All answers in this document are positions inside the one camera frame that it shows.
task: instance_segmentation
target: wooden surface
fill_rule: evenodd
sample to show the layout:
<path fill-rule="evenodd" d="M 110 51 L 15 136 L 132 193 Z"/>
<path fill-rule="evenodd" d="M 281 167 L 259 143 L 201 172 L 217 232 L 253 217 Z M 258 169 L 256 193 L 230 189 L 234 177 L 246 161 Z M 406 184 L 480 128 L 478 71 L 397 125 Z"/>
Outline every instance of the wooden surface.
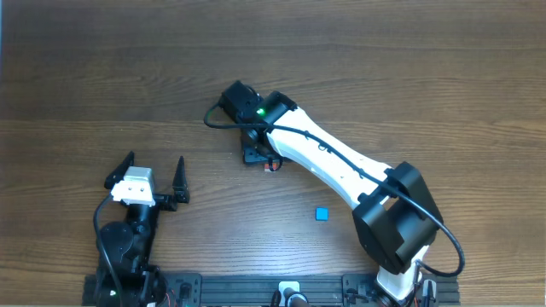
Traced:
<path fill-rule="evenodd" d="M 92 214 L 129 150 L 162 191 L 186 159 L 164 270 L 375 272 L 333 190 L 295 164 L 245 167 L 238 132 L 202 124 L 238 78 L 419 168 L 467 255 L 463 303 L 544 303 L 544 1 L 4 0 L 2 31 L 0 304 L 80 303 Z M 455 267 L 444 236 L 427 261 Z"/>

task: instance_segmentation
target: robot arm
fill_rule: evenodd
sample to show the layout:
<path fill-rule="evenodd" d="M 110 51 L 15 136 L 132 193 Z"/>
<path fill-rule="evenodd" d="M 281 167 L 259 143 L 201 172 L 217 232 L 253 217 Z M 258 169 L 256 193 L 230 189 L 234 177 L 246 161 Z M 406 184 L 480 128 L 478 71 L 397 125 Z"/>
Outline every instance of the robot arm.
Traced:
<path fill-rule="evenodd" d="M 222 94 L 218 106 L 236 123 L 229 128 L 241 128 L 241 139 L 248 147 L 264 157 L 280 156 L 295 161 L 345 200 L 352 209 L 362 247 L 380 265 L 377 284 L 391 301 L 404 303 L 420 279 L 416 261 L 423 259 L 438 227 L 404 200 L 397 200 L 386 209 L 383 205 L 395 195 L 355 172 L 340 155 L 378 182 L 418 201 L 443 222 L 419 171 L 405 162 L 392 168 L 354 151 L 321 129 L 294 101 L 279 92 L 262 98 L 237 81 Z M 227 127 L 211 125 L 207 117 L 206 124 L 213 128 Z M 338 154 L 332 154 L 332 148 Z"/>

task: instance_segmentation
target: blue cube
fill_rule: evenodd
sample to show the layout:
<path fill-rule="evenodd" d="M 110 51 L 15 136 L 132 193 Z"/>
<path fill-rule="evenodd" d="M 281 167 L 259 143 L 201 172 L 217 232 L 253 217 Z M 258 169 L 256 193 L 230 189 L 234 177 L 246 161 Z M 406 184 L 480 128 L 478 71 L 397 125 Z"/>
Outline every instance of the blue cube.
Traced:
<path fill-rule="evenodd" d="M 328 208 L 317 208 L 317 221 L 328 221 Z"/>

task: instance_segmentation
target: wooden table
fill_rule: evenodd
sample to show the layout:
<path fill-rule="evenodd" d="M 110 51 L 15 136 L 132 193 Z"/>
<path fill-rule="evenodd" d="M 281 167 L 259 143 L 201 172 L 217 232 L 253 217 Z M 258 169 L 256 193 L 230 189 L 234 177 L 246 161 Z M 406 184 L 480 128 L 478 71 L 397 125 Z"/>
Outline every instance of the wooden table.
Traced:
<path fill-rule="evenodd" d="M 296 164 L 245 167 L 238 132 L 202 124 L 236 79 L 418 167 L 465 249 L 464 304 L 543 304 L 544 1 L 4 0 L 2 30 L 0 304 L 80 303 L 102 183 L 130 150 L 161 192 L 186 159 L 164 270 L 375 272 L 333 190 Z M 443 235 L 427 261 L 455 267 Z"/>

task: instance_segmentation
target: black cable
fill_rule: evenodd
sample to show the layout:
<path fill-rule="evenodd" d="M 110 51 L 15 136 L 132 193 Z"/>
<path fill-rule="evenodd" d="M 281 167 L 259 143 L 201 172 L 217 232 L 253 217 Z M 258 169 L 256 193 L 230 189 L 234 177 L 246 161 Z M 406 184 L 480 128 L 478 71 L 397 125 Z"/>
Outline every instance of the black cable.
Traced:
<path fill-rule="evenodd" d="M 415 200 L 412 200 L 408 195 L 398 191 L 396 188 L 391 187 L 385 182 L 382 182 L 381 180 L 371 176 L 366 171 L 361 169 L 360 167 L 356 166 L 354 163 L 352 163 L 346 156 L 344 156 L 342 153 L 337 151 L 334 147 L 330 146 L 328 143 L 320 139 L 318 136 L 312 135 L 309 131 L 303 131 L 300 129 L 295 129 L 292 127 L 282 126 L 282 125 L 273 125 L 273 124 L 232 124 L 232 125 L 218 125 L 218 124 L 211 124 L 209 122 L 209 117 L 211 116 L 212 112 L 219 107 L 220 104 L 216 103 L 214 106 L 212 106 L 205 114 L 205 118 L 203 118 L 203 122 L 208 127 L 214 128 L 214 129 L 266 129 L 266 130 L 284 130 L 284 131 L 290 131 L 293 133 L 300 134 L 302 136 L 305 136 L 306 138 L 310 138 L 312 140 L 315 140 L 318 142 L 318 145 L 320 147 L 326 148 L 330 153 L 335 154 L 340 158 L 343 162 L 347 163 L 354 171 L 356 171 L 360 177 L 365 177 L 371 182 L 379 185 L 380 187 L 384 188 L 387 192 L 393 195 L 397 195 L 401 200 L 404 200 L 405 202 L 412 205 L 417 211 L 421 212 L 428 218 L 430 218 L 431 221 L 442 231 L 447 235 L 447 237 L 450 239 L 451 243 L 453 244 L 453 247 L 456 249 L 457 254 L 459 256 L 459 266 L 456 270 L 450 273 L 441 272 L 438 270 L 435 270 L 428 265 L 424 264 L 423 262 L 420 263 L 421 267 L 428 270 L 429 272 L 435 274 L 436 276 L 442 276 L 442 277 L 453 277 L 461 274 L 462 270 L 464 269 L 465 264 L 465 258 L 464 258 L 464 252 L 462 251 L 461 244 L 459 244 L 459 241 L 457 238 L 451 233 L 451 231 L 445 227 L 443 223 L 441 223 L 432 213 L 430 213 L 428 210 L 423 208 L 421 205 L 419 205 Z"/>
<path fill-rule="evenodd" d="M 118 275 L 113 270 L 112 263 L 110 262 L 110 258 L 108 257 L 106 253 L 106 249 L 104 248 L 104 243 L 102 242 L 102 236 L 101 231 L 99 230 L 99 213 L 101 212 L 101 209 L 108 203 L 110 200 L 112 200 L 113 196 L 111 194 L 108 194 L 108 196 L 102 201 L 102 203 L 96 208 L 95 215 L 93 216 L 93 225 L 95 226 L 95 232 L 96 232 L 96 241 L 98 243 L 99 253 L 104 258 L 104 262 L 106 262 L 106 265 L 108 266 L 108 270 L 110 271 L 110 275 L 112 276 L 113 283 L 116 286 L 116 289 L 118 290 L 119 295 L 119 305 L 121 307 L 124 307 L 124 301 L 123 301 L 123 288 L 121 287 L 121 282 L 119 281 Z"/>

